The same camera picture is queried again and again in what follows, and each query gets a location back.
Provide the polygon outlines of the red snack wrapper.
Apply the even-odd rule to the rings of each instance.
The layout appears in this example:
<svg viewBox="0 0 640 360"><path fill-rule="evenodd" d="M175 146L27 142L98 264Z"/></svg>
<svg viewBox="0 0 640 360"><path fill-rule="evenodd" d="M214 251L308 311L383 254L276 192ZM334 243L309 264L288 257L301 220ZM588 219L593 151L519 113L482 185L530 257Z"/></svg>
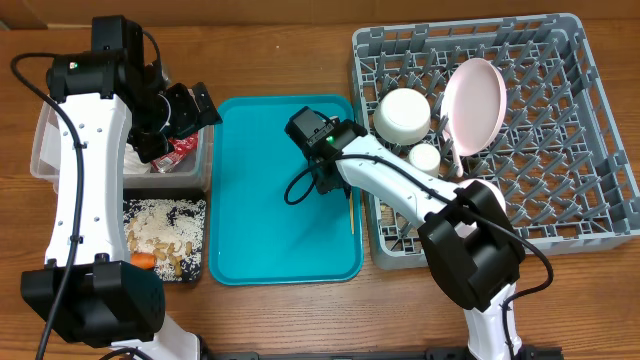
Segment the red snack wrapper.
<svg viewBox="0 0 640 360"><path fill-rule="evenodd" d="M153 160L151 162L153 169L160 173L173 171L179 163L197 149L198 141L198 133L194 133L182 140L171 139L170 143L173 145L174 150Z"/></svg>

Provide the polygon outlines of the wooden chopstick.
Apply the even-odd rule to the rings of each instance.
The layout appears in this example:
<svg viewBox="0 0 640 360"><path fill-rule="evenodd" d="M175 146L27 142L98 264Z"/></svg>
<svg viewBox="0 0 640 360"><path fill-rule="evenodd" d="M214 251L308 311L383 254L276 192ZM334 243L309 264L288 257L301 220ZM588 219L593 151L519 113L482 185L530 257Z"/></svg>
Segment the wooden chopstick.
<svg viewBox="0 0 640 360"><path fill-rule="evenodd" d="M353 192L349 195L349 218L351 234L355 234L355 221L354 221L354 196Z"/></svg>

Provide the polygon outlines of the large white tissue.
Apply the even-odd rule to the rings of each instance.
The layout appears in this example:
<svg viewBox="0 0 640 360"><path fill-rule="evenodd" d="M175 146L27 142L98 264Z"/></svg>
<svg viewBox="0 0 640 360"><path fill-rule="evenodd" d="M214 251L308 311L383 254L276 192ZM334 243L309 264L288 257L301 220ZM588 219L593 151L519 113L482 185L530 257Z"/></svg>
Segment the large white tissue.
<svg viewBox="0 0 640 360"><path fill-rule="evenodd" d="M143 163L139 154L134 150L131 144L126 143L123 162L124 174L146 174L151 172L151 164Z"/></svg>

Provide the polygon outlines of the white bowl with nuts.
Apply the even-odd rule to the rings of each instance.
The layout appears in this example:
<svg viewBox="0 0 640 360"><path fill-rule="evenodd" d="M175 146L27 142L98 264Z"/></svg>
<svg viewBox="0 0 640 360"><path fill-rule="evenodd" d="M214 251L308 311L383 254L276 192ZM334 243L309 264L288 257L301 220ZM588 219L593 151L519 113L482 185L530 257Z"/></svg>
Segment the white bowl with nuts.
<svg viewBox="0 0 640 360"><path fill-rule="evenodd" d="M385 141L412 145L425 138L430 129L431 108L426 97L414 89L390 91L373 115L374 129Z"/></svg>

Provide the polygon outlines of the small white round cup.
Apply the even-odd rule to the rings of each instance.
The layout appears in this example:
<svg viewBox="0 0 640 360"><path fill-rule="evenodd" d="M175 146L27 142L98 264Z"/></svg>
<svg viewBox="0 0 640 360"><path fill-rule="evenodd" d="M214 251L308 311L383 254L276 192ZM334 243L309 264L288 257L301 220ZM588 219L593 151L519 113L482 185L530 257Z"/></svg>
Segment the small white round cup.
<svg viewBox="0 0 640 360"><path fill-rule="evenodd" d="M408 154L409 163L416 169L434 177L439 177L440 152L427 143L416 144Z"/></svg>

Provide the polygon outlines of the white plastic fork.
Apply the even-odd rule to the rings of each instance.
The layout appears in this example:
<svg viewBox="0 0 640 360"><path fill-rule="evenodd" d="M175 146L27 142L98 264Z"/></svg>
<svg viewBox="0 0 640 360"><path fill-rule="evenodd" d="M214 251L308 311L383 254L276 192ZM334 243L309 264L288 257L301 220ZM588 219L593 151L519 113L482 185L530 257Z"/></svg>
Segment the white plastic fork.
<svg viewBox="0 0 640 360"><path fill-rule="evenodd" d="M445 139L446 142L448 142L451 146L451 152L452 152L452 159L453 159L453 163L456 166L456 176L457 177L462 177L464 174L464 170L463 170L463 165L461 162L461 158L460 155L458 154L457 148L456 148L456 141L455 138L453 136L453 122L451 120L449 120L447 117L445 117L445 120L447 121L445 128L443 130L443 137Z"/></svg>

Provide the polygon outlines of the orange carrot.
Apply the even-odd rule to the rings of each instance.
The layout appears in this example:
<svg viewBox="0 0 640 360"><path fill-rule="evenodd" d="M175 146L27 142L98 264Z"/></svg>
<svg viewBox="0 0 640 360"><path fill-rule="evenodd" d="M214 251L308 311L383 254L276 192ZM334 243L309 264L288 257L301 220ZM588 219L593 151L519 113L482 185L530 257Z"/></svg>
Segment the orange carrot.
<svg viewBox="0 0 640 360"><path fill-rule="evenodd" d="M156 266L156 257L149 253L133 253L130 262L141 269L151 270Z"/></svg>

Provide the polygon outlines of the pink white plate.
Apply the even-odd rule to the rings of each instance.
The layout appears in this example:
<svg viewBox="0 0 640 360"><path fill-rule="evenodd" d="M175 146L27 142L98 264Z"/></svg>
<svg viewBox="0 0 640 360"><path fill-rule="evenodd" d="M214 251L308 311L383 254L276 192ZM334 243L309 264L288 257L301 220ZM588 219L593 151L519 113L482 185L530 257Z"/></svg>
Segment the pink white plate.
<svg viewBox="0 0 640 360"><path fill-rule="evenodd" d="M487 60L467 60L453 72L441 115L456 155L477 154L493 142L504 122L506 97L502 75Z"/></svg>

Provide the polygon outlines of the pink bowl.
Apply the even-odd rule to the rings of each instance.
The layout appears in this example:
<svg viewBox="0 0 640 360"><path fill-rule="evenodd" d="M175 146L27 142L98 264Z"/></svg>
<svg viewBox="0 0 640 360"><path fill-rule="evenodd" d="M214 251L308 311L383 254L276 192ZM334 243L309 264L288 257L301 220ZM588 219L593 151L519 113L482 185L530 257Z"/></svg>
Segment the pink bowl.
<svg viewBox="0 0 640 360"><path fill-rule="evenodd" d="M483 180L483 179L466 179L466 180L463 180L463 181L459 182L458 185L460 187L462 187L462 188L467 188L473 182L482 183L484 186L489 188L491 190L491 192L493 193L494 197L496 198L496 200L498 201L502 211L506 212L506 200L505 200L504 196L502 195L500 189L497 186L495 186L493 183L491 183L489 181L486 181L486 180ZM460 222L455 227L457 235L462 237L462 238L466 238L469 234L471 234L476 229L477 229L477 224L476 223L472 223L470 225L467 225L467 224L465 224L463 222Z"/></svg>

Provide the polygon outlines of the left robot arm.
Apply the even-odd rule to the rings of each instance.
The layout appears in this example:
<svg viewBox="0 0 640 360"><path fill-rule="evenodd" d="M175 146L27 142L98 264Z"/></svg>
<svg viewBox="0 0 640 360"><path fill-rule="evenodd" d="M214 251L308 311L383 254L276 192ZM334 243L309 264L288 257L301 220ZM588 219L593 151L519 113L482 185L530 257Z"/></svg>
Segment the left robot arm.
<svg viewBox="0 0 640 360"><path fill-rule="evenodd" d="M167 87L139 45L55 54L38 96L57 115L60 168L44 266L21 276L21 295L46 334L108 358L208 359L204 339L167 313L161 279L130 261L123 223L127 146L145 161L171 138L220 122L203 84Z"/></svg>

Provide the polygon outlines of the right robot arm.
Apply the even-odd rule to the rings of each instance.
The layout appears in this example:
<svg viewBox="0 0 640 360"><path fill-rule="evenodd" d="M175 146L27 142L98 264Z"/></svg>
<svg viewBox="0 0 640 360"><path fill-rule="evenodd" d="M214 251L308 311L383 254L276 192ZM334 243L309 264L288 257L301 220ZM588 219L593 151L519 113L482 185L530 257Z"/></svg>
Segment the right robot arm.
<svg viewBox="0 0 640 360"><path fill-rule="evenodd" d="M461 187L420 172L349 120L314 119L302 132L305 156L334 184L375 195L417 229L433 279L465 311L469 353L516 355L521 341L503 303L525 253L493 192L479 181Z"/></svg>

